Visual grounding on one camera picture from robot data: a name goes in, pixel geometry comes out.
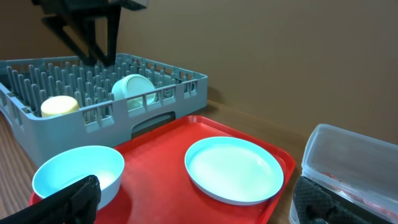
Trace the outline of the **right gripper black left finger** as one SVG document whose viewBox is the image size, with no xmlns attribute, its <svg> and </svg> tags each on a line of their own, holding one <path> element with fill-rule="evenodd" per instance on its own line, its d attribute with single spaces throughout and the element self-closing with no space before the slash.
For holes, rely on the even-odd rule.
<svg viewBox="0 0 398 224">
<path fill-rule="evenodd" d="M 40 202 L 3 218 L 1 224 L 93 224 L 100 200 L 100 182 L 97 176 L 88 175 Z"/>
</svg>

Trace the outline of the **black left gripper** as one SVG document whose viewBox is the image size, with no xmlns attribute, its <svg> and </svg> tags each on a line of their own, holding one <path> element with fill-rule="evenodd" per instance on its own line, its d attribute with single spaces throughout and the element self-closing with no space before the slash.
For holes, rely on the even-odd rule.
<svg viewBox="0 0 398 224">
<path fill-rule="evenodd" d="M 100 61 L 104 66 L 115 64 L 121 9 L 140 11 L 148 0 L 31 0 L 46 15 L 42 23 L 52 31 L 87 66 Z M 81 16 L 85 36 L 80 27 L 70 25 L 62 17 Z M 71 27 L 77 39 L 87 48 L 85 53 L 63 29 Z"/>
</svg>

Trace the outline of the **red snack wrapper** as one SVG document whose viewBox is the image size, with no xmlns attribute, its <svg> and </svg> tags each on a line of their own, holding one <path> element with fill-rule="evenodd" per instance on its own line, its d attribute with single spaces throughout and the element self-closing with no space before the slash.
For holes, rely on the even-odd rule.
<svg viewBox="0 0 398 224">
<path fill-rule="evenodd" d="M 376 177 L 368 174 L 334 174 L 323 172 L 338 182 L 341 182 L 352 190 L 342 189 L 335 185 L 331 185 L 338 193 L 349 197 L 354 202 L 359 202 L 367 208 L 375 210 L 386 216 L 391 222 L 397 223 L 397 180 L 386 179 L 384 177 Z"/>
</svg>

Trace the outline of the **green bowl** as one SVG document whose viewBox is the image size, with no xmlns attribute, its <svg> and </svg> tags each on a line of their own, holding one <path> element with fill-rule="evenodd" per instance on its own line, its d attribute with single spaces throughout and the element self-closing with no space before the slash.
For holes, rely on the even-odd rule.
<svg viewBox="0 0 398 224">
<path fill-rule="evenodd" d="M 118 80 L 112 87 L 111 93 L 114 95 L 114 100 L 123 100 L 130 96 L 136 96 L 149 91 L 154 91 L 155 86 L 152 82 L 139 74 L 130 74 Z M 146 96 L 147 104 L 151 104 L 156 99 L 156 93 L 151 93 Z M 127 101 L 127 108 L 129 110 L 142 106 L 143 98 L 138 97 Z"/>
</svg>

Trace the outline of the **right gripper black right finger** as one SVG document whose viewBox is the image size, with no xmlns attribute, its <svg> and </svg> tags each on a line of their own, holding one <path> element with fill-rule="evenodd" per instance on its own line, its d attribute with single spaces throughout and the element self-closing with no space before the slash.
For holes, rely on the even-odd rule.
<svg viewBox="0 0 398 224">
<path fill-rule="evenodd" d="M 300 224 L 371 224 L 385 219 L 340 197 L 307 177 L 297 179 L 293 204 Z"/>
</svg>

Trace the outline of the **yellow plastic cup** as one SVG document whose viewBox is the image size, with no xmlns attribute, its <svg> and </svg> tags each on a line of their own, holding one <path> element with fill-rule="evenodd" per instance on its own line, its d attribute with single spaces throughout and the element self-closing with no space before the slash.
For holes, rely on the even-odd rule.
<svg viewBox="0 0 398 224">
<path fill-rule="evenodd" d="M 78 101 L 71 96 L 54 96 L 45 100 L 40 106 L 41 117 L 64 115 L 80 110 Z"/>
</svg>

